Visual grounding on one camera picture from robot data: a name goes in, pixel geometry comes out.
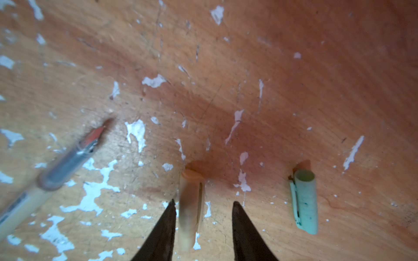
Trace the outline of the beige pen cap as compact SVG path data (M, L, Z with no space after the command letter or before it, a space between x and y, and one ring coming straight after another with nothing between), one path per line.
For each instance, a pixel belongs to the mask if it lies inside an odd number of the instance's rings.
M184 169L179 184L179 245L182 251L193 248L205 205L205 177L193 170Z

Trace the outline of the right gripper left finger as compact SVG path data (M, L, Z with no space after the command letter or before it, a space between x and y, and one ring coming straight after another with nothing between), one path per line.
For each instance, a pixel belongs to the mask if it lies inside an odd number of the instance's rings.
M176 208L172 199L132 261L171 261L176 227Z

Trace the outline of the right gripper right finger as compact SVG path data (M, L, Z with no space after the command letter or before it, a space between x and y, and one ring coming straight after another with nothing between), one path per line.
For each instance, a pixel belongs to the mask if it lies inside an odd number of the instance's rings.
M232 228L236 261L278 261L238 201L233 204Z

